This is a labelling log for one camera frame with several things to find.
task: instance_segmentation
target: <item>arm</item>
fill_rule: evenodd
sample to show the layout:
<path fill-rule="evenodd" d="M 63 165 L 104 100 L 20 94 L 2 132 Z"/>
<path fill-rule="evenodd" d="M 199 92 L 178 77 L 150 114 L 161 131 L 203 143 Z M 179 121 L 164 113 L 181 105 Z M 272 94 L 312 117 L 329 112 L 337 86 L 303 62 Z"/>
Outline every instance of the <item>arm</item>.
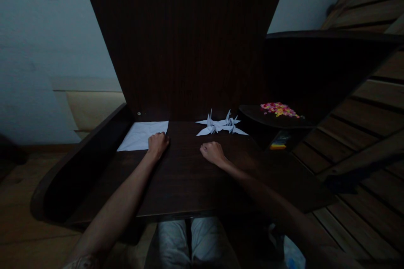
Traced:
<path fill-rule="evenodd" d="M 340 251 L 335 242 L 295 206 L 231 163 L 225 157 L 219 143 L 205 143 L 200 151 L 205 159 L 227 172 L 244 188 L 274 220 L 276 226 L 300 248 L 314 267 L 342 268 L 343 264 L 349 264 L 352 268 L 361 268 L 353 259 Z"/>
<path fill-rule="evenodd" d="M 99 259 L 123 233 L 133 217 L 153 167 L 169 144 L 164 132 L 149 138 L 149 150 L 132 174 L 119 186 L 83 233 L 65 265 L 87 255 Z"/>

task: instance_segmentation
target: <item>person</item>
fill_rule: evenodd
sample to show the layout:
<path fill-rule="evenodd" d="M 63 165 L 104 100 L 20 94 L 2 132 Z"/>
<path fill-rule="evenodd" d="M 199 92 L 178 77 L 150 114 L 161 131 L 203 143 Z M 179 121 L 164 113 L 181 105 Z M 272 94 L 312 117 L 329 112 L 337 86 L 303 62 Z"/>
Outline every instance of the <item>person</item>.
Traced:
<path fill-rule="evenodd" d="M 141 201 L 153 167 L 168 147 L 164 132 L 149 138 L 149 149 L 132 174 L 95 216 L 65 261 L 66 269 L 99 268 L 124 232 Z M 204 143 L 202 156 L 233 177 L 301 250 L 308 268 L 361 268 L 336 243 L 286 199 L 231 163 L 217 142 Z M 145 268 L 240 268 L 219 220 L 194 218 L 192 255 L 184 221 L 159 223 Z"/>

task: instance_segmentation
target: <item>paper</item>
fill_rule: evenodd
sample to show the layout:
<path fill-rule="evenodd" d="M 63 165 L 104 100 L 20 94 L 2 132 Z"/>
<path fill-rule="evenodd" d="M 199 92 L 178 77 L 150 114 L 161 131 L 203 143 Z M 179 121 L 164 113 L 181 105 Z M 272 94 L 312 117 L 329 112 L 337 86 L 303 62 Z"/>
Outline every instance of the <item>paper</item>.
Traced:
<path fill-rule="evenodd" d="M 227 113 L 226 119 L 225 120 L 220 120 L 220 121 L 214 121 L 212 120 L 212 110 L 210 110 L 210 115 L 207 115 L 207 120 L 203 120 L 203 121 L 197 121 L 195 123 L 199 123 L 199 124 L 205 124 L 207 125 L 206 128 L 202 129 L 197 136 L 200 135 L 209 135 L 212 134 L 214 132 L 219 132 L 221 130 L 227 130 L 229 133 L 238 133 L 238 134 L 242 134 L 242 135 L 248 135 L 247 133 L 245 133 L 244 131 L 236 128 L 236 124 L 238 122 L 240 122 L 240 120 L 237 120 L 237 117 L 235 119 L 230 118 L 230 110 Z"/>
<path fill-rule="evenodd" d="M 133 151 L 149 149 L 149 137 L 156 132 L 167 133 L 168 121 L 135 122 L 117 151 Z"/>

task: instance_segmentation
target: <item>forearm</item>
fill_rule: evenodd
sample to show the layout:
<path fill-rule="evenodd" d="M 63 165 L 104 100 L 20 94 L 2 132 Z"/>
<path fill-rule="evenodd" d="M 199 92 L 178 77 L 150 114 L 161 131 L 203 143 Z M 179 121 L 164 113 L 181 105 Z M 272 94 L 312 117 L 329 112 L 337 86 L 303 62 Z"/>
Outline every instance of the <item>forearm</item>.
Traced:
<path fill-rule="evenodd" d="M 225 162 L 221 167 L 229 173 L 253 200 L 273 219 L 278 228 L 287 231 L 286 234 L 299 246 L 302 251 L 312 246 L 332 246 L 338 248 L 322 230 L 319 230 L 300 210 L 289 201 L 272 190 L 269 186 L 254 179 L 237 168 L 231 162 Z"/>
<path fill-rule="evenodd" d="M 147 153 L 132 174 L 121 184 L 88 226 L 66 263 L 108 252 L 132 219 L 158 158 Z"/>

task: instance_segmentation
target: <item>white paper sheet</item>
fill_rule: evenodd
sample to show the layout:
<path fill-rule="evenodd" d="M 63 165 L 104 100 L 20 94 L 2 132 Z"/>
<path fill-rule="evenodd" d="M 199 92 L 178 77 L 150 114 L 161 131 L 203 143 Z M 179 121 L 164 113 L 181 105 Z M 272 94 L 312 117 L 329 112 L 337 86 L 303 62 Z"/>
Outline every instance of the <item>white paper sheet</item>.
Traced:
<path fill-rule="evenodd" d="M 136 122 L 126 134 L 117 151 L 145 150 L 149 148 L 149 137 L 156 132 L 167 133 L 168 121 Z"/>

